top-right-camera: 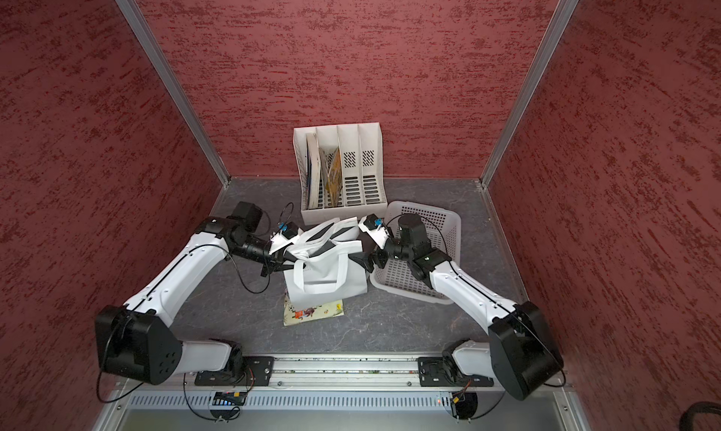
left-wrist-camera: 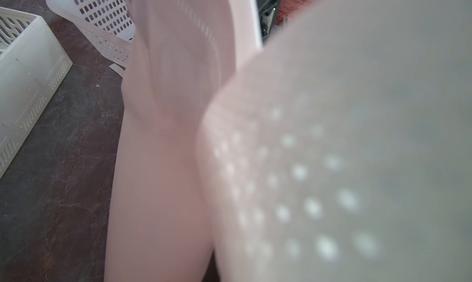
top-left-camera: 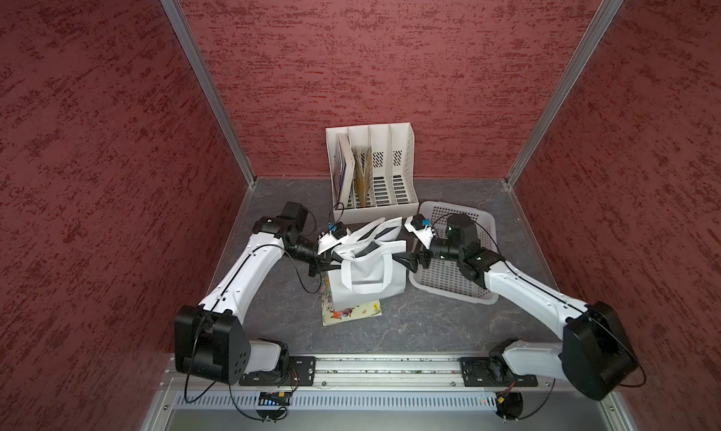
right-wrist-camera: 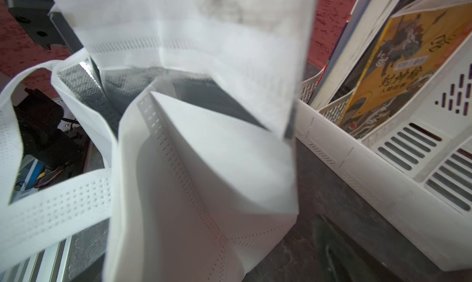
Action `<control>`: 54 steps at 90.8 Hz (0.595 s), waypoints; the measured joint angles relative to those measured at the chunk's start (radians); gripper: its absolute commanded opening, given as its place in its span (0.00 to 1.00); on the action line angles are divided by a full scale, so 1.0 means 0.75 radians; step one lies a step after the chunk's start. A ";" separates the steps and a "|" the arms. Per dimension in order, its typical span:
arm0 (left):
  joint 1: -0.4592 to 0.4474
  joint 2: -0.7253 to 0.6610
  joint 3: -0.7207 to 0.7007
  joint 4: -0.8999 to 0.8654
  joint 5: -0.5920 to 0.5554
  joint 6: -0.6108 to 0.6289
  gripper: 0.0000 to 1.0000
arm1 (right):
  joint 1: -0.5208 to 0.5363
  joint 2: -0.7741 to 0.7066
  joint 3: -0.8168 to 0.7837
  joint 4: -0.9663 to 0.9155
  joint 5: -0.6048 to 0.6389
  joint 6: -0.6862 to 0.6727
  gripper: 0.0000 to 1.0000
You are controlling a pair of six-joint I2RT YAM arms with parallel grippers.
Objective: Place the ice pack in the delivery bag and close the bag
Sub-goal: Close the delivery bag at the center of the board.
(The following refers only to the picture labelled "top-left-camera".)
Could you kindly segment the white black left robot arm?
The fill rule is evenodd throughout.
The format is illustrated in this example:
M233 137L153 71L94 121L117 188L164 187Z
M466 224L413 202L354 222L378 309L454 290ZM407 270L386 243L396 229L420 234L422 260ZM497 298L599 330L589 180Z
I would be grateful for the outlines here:
M317 243L302 235L309 211L288 202L276 217L262 217L250 239L219 285L197 306L181 307L175 317L176 371L226 385L247 376L271 383L290 378L287 345L272 340L251 340L243 324L250 304L266 277L282 258L306 263L315 277L327 262Z

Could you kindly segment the white insulated delivery bag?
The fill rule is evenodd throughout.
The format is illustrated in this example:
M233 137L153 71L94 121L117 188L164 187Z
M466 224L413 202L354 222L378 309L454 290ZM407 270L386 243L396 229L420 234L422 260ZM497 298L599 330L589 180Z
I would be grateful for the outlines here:
M400 295L405 292L407 272L394 260L407 251L400 237L402 219L380 218L341 239L329 250L327 275L336 310Z

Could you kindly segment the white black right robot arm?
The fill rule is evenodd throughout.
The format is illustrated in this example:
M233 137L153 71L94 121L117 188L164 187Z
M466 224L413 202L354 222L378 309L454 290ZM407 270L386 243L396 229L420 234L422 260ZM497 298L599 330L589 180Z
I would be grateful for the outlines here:
M502 371L566 380L585 397L600 401L640 369L610 305L569 297L522 273L496 244L480 243L480 225L471 217L447 215L444 237L420 214L407 218L404 227L422 246L409 258L411 271L426 269L433 260L450 261L464 278L525 310L558 337L556 344L516 340L499 347Z

